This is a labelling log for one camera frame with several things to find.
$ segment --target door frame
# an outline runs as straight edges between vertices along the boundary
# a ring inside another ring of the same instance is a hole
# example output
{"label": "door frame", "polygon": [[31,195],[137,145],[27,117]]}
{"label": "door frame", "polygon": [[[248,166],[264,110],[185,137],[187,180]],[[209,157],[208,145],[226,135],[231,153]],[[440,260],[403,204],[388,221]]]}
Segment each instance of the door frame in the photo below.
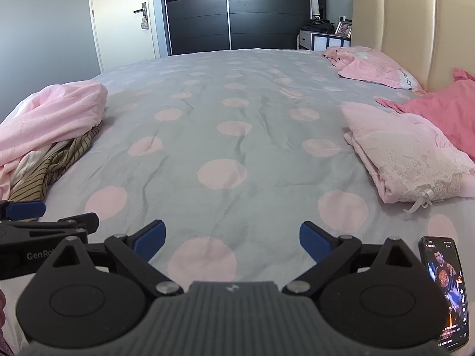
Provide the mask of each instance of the door frame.
{"label": "door frame", "polygon": [[[99,44],[97,42],[96,21],[94,20],[93,11],[94,11],[94,6],[92,3],[92,0],[89,0],[89,14],[91,16],[92,34],[94,37],[94,45],[96,46],[97,60],[99,61],[99,69],[101,73],[104,73],[101,52],[99,50]],[[153,53],[155,54],[155,59],[157,59],[160,57],[160,51],[158,48],[157,26],[155,23],[155,9],[153,6],[153,0],[147,0],[147,11],[148,11],[148,19],[149,19],[149,28],[150,28],[151,38],[153,42]]]}

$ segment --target photo frame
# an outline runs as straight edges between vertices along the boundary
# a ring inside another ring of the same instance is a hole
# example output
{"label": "photo frame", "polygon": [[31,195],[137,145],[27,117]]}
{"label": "photo frame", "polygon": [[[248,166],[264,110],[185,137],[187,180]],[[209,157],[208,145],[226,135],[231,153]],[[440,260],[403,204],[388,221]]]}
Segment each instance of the photo frame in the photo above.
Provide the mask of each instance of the photo frame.
{"label": "photo frame", "polygon": [[344,36],[344,37],[348,37],[348,38],[351,38],[351,27],[352,25],[352,22],[351,21],[340,21],[338,23],[338,26],[336,27],[336,31],[335,31],[335,34],[339,35],[339,36]]}

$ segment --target white ribbon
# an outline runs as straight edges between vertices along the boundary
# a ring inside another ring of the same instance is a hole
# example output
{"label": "white ribbon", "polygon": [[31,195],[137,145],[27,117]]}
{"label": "white ribbon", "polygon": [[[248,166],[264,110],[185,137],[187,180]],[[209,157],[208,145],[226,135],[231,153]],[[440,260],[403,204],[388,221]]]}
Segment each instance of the white ribbon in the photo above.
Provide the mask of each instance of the white ribbon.
{"label": "white ribbon", "polygon": [[419,209],[421,206],[424,209],[426,209],[427,207],[432,206],[431,200],[433,200],[434,197],[435,197],[435,194],[431,189],[424,190],[421,193],[421,195],[419,196],[419,198],[417,199],[417,201],[414,203],[414,205],[412,205],[412,207],[409,210],[404,209],[404,211],[407,214],[412,214],[417,209]]}

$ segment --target door handle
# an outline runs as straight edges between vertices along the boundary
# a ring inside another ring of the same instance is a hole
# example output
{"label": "door handle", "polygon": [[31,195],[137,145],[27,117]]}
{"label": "door handle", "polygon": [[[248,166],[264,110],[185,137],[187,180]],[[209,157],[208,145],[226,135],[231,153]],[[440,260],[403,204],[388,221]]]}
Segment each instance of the door handle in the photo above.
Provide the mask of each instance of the door handle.
{"label": "door handle", "polygon": [[139,12],[142,12],[143,14],[142,24],[141,24],[142,29],[149,29],[148,16],[147,16],[147,3],[142,3],[142,9],[137,9],[136,11],[134,11],[134,13],[139,13]]}

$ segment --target white door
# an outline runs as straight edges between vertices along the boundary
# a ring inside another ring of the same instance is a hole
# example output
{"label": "white door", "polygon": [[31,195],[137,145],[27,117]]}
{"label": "white door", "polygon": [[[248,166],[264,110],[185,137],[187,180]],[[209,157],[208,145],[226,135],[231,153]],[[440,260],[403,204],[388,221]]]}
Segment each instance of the white door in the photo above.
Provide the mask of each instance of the white door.
{"label": "white door", "polygon": [[147,1],[91,0],[97,47],[104,72],[155,58],[150,19],[149,29],[142,29],[143,13],[134,13],[142,9],[142,3]]}

